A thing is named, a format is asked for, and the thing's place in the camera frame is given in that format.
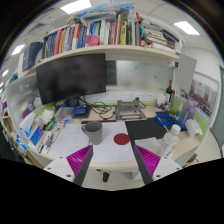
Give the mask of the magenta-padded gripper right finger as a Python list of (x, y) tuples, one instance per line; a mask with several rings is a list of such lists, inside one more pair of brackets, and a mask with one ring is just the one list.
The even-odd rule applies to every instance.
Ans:
[(135, 145), (133, 152), (145, 185), (182, 169), (171, 158), (160, 157), (143, 147)]

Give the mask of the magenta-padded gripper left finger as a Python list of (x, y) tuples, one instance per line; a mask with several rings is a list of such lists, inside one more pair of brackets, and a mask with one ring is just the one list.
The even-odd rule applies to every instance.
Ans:
[(89, 145), (67, 157), (59, 157), (55, 159), (46, 166), (44, 170), (81, 186), (85, 179), (92, 156), (93, 146)]

